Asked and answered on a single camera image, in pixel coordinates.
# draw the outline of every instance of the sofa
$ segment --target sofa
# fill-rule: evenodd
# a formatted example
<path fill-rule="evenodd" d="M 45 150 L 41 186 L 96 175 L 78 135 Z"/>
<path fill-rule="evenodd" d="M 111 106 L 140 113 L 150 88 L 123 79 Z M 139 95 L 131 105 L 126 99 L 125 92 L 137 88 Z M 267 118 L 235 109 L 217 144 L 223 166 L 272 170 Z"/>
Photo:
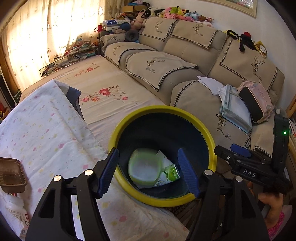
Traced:
<path fill-rule="evenodd" d="M 284 74 L 259 52 L 226 33 L 195 22 L 148 18 L 139 31 L 139 43 L 125 34 L 99 39 L 101 55 L 140 82 L 164 104 L 196 116 L 208 128 L 216 145 L 232 143 L 272 155 L 274 115 L 255 125 L 247 135 L 220 115 L 221 100 L 198 82 L 197 76 L 239 87 L 244 81 L 261 83 L 275 105 Z M 228 165 L 217 170 L 229 174 Z"/>

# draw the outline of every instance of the pink sleeve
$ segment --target pink sleeve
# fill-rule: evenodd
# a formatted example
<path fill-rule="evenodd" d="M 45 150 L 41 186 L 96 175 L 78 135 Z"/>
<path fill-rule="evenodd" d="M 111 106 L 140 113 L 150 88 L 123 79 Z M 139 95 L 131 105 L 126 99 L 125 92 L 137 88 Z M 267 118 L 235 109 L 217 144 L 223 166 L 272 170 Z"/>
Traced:
<path fill-rule="evenodd" d="M 278 230 L 280 229 L 280 227 L 284 221 L 284 218 L 285 218 L 285 214 L 281 211 L 277 224 L 273 228 L 270 228 L 267 230 L 268 235 L 269 235 L 269 239 L 271 239 L 274 235 L 276 235 L 276 233 L 278 232 Z"/>

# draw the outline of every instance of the metal screw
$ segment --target metal screw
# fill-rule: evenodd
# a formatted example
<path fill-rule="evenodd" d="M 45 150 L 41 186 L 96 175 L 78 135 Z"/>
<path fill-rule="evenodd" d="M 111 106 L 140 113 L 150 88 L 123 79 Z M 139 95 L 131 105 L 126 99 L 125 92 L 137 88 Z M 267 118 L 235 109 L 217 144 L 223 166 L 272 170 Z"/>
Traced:
<path fill-rule="evenodd" d="M 207 176 L 210 176 L 210 175 L 212 175 L 213 174 L 213 172 L 211 171 L 211 170 L 205 170 L 205 174 L 207 175 Z"/>
<path fill-rule="evenodd" d="M 94 171 L 91 170 L 91 169 L 88 169 L 88 170 L 86 170 L 86 171 L 84 172 L 84 174 L 85 174 L 86 176 L 90 176 L 90 175 L 93 174 L 93 173 L 94 173 Z"/>
<path fill-rule="evenodd" d="M 54 180 L 55 180 L 56 182 L 58 182 L 58 181 L 61 180 L 61 179 L 62 179 L 62 177 L 61 177 L 60 175 L 57 175 L 57 176 L 54 177 Z"/>
<path fill-rule="evenodd" d="M 243 180 L 242 180 L 242 177 L 240 177 L 240 176 L 236 176 L 235 177 L 235 180 L 237 181 L 237 182 L 239 182 L 239 183 L 241 183 Z"/>

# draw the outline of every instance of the pink bag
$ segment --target pink bag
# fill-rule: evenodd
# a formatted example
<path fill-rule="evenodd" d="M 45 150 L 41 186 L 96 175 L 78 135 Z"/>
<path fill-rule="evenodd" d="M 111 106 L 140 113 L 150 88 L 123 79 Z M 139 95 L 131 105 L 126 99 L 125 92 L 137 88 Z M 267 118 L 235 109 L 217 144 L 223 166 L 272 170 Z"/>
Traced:
<path fill-rule="evenodd" d="M 270 97 L 260 83 L 250 81 L 243 82 L 237 88 L 239 96 L 247 106 L 254 123 L 267 121 L 271 115 L 274 106 Z"/>

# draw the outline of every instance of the green plastic lid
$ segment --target green plastic lid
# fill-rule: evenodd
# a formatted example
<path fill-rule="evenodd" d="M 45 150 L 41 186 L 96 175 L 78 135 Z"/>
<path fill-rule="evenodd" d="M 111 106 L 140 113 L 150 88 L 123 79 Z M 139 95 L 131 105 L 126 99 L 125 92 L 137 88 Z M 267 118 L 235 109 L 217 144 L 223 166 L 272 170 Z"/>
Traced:
<path fill-rule="evenodd" d="M 138 148 L 132 153 L 128 174 L 138 188 L 150 188 L 158 181 L 163 162 L 156 154 L 157 151 L 148 148 Z"/>

